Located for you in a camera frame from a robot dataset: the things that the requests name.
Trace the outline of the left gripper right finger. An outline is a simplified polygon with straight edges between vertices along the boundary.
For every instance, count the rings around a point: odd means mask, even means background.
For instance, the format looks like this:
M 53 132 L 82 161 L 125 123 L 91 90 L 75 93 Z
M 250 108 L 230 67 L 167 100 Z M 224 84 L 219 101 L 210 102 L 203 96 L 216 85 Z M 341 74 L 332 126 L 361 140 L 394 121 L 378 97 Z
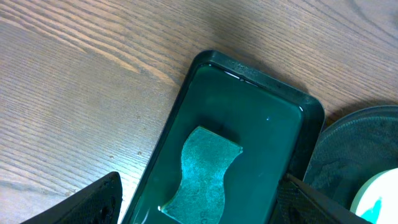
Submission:
M 314 187 L 285 174 L 277 186 L 269 223 L 366 224 L 367 220 L 349 210 L 359 188 L 360 183 L 352 178 L 334 180 L 328 187 Z

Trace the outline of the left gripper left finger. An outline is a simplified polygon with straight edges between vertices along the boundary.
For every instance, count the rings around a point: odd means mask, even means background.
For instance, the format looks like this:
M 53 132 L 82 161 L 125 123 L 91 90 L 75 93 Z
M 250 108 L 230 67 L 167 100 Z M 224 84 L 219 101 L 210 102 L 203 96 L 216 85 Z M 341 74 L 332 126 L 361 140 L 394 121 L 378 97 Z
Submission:
M 22 224 L 117 224 L 123 188 L 118 172 L 110 172 Z

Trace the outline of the mint green plate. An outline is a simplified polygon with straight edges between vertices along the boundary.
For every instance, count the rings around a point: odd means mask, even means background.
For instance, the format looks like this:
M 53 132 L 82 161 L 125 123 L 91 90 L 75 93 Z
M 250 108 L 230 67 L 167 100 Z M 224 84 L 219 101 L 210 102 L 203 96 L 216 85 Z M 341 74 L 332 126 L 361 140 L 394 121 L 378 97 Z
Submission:
M 397 168 L 385 170 L 358 190 L 350 211 L 375 224 L 397 224 Z

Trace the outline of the green scrub sponge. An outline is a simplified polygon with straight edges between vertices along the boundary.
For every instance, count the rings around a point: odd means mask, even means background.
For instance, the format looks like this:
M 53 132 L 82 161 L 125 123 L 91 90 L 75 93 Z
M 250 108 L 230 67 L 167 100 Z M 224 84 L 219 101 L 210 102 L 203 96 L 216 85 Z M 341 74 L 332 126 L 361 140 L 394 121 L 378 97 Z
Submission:
M 224 175 L 243 147 L 201 126 L 183 144 L 182 178 L 161 212 L 179 223 L 219 223 L 224 211 Z

